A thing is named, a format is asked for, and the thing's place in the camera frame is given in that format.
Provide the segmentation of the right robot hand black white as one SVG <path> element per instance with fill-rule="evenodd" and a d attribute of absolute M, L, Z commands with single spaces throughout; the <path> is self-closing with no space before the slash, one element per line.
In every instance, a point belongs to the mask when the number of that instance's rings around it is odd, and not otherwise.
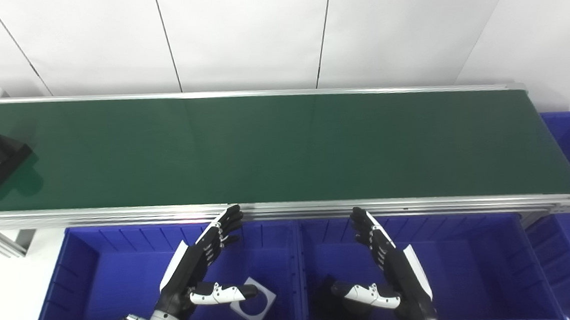
<path fill-rule="evenodd" d="M 398 320 L 438 320 L 432 291 L 412 247 L 397 248 L 385 228 L 367 210 L 355 206 L 350 214 L 356 242 L 369 248 L 390 289 L 336 281 L 331 292 L 344 300 L 392 310 Z"/>

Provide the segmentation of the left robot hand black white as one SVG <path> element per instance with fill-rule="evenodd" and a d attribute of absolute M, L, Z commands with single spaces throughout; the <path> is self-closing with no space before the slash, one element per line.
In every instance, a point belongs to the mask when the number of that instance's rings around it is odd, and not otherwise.
<path fill-rule="evenodd" d="M 164 317 L 188 320 L 198 305 L 233 303 L 259 295 L 254 284 L 204 281 L 208 268 L 223 249 L 238 240 L 231 232 L 242 227 L 243 216 L 240 205 L 231 205 L 205 227 L 194 244 L 183 242 L 176 248 L 161 281 L 155 311 L 162 312 Z"/>

